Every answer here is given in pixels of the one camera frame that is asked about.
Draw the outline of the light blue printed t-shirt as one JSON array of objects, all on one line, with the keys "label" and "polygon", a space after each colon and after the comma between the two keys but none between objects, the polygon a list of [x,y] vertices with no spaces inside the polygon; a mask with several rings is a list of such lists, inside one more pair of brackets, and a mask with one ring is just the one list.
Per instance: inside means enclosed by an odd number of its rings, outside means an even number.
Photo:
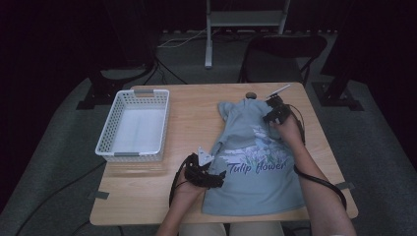
[{"label": "light blue printed t-shirt", "polygon": [[220,188],[206,191],[203,212],[249,216],[290,211],[305,205],[294,159],[280,134],[264,120],[266,102],[220,102],[225,126],[210,154],[208,172],[225,174]]}]

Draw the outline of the person's right hand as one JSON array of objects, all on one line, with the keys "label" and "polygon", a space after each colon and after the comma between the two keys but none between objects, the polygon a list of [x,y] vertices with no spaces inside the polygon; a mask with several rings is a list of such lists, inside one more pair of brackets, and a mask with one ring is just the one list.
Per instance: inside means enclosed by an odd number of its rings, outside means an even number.
[{"label": "person's right hand", "polygon": [[282,124],[271,123],[271,125],[291,148],[299,148],[303,145],[297,121],[293,116],[289,116]]}]

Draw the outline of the white perforated plastic basket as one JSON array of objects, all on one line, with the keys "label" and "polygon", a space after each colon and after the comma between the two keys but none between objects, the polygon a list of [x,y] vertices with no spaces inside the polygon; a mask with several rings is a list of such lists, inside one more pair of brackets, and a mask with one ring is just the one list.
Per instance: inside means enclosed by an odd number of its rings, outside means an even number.
[{"label": "white perforated plastic basket", "polygon": [[169,117],[168,89],[116,93],[95,147],[108,162],[161,161]]}]

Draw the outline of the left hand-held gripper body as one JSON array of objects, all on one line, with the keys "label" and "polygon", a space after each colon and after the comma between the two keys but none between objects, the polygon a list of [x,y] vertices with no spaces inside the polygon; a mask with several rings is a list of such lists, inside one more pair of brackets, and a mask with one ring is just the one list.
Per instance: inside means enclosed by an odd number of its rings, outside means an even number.
[{"label": "left hand-held gripper body", "polygon": [[214,157],[201,147],[197,153],[190,154],[185,159],[185,177],[195,186],[208,188],[208,180],[216,179],[217,175],[209,174],[209,167]]}]

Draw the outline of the grey metal stand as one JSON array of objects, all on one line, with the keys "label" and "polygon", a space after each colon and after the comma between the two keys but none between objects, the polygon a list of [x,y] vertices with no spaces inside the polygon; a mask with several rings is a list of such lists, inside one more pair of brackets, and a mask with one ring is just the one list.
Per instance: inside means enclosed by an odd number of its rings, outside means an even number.
[{"label": "grey metal stand", "polygon": [[214,11],[211,0],[206,0],[206,58],[205,68],[212,67],[213,28],[274,27],[283,34],[291,0],[283,0],[278,10],[264,11]]}]

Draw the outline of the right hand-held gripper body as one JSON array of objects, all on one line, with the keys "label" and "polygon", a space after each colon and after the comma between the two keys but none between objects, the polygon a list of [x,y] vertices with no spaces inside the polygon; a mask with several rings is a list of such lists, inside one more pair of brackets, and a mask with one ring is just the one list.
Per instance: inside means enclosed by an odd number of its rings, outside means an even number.
[{"label": "right hand-held gripper body", "polygon": [[279,104],[270,111],[274,114],[275,121],[273,123],[282,124],[285,122],[285,120],[288,118],[288,116],[291,114],[291,110],[288,104],[285,104],[282,100],[282,98],[279,96],[279,94],[284,91],[285,89],[288,89],[289,85],[284,86],[283,88],[280,88],[273,93],[271,93],[268,96],[268,99],[270,98],[277,98],[279,100]]}]

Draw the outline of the black folding chair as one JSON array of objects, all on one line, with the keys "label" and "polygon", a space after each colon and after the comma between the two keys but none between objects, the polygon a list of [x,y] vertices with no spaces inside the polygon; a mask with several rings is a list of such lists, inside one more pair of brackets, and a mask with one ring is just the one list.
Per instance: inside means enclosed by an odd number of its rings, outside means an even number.
[{"label": "black folding chair", "polygon": [[311,64],[327,47],[320,35],[261,35],[244,54],[239,83],[300,83],[306,85]]}]

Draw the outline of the black stand with flat base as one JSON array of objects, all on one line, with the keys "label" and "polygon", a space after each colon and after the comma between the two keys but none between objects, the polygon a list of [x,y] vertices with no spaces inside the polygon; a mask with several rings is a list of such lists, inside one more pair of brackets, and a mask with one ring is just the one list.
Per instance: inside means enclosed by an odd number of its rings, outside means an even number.
[{"label": "black stand with flat base", "polygon": [[324,74],[333,75],[329,83],[312,83],[316,96],[324,107],[348,107],[351,111],[363,111],[359,100],[355,99],[348,83],[358,72],[358,45],[354,39],[357,15],[357,0],[349,0],[347,15],[342,28],[322,68]]},{"label": "black stand with flat base", "polygon": [[153,68],[151,19],[146,0],[78,0],[76,7],[75,34],[91,82],[78,107],[92,109]]}]

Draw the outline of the person's left hand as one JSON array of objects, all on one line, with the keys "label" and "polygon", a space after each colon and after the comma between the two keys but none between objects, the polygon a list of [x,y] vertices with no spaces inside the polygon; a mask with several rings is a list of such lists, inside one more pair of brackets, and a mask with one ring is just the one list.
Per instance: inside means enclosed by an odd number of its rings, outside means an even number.
[{"label": "person's left hand", "polygon": [[206,188],[198,187],[190,183],[185,177],[185,170],[181,170],[174,187],[174,196],[185,196],[196,198],[206,191]]}]

